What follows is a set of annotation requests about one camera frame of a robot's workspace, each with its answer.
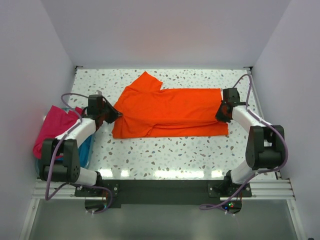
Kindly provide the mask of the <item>orange t shirt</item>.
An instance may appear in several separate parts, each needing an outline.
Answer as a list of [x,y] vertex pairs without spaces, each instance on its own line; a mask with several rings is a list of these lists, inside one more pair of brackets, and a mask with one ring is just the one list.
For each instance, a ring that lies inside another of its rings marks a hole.
[[112,130],[115,139],[215,137],[228,135],[228,124],[215,115],[219,88],[169,88],[144,72],[126,86],[114,107],[122,113]]

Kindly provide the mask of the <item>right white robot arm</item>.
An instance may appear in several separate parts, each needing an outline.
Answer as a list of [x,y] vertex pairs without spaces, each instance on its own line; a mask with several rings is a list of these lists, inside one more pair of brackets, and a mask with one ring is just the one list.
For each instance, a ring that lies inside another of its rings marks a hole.
[[216,190],[226,192],[246,185],[256,175],[276,172],[287,163],[289,154],[284,128],[272,125],[251,111],[249,104],[241,101],[236,88],[222,90],[215,118],[224,123],[237,122],[248,133],[245,160],[226,173]]

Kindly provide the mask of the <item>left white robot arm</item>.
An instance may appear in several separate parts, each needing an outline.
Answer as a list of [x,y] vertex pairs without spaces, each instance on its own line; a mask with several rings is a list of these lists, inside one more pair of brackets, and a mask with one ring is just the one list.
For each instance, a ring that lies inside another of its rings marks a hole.
[[123,114],[101,94],[87,97],[84,113],[64,133],[47,138],[42,143],[39,177],[49,188],[52,182],[80,186],[95,186],[99,174],[80,166],[78,148],[104,124],[112,124]]

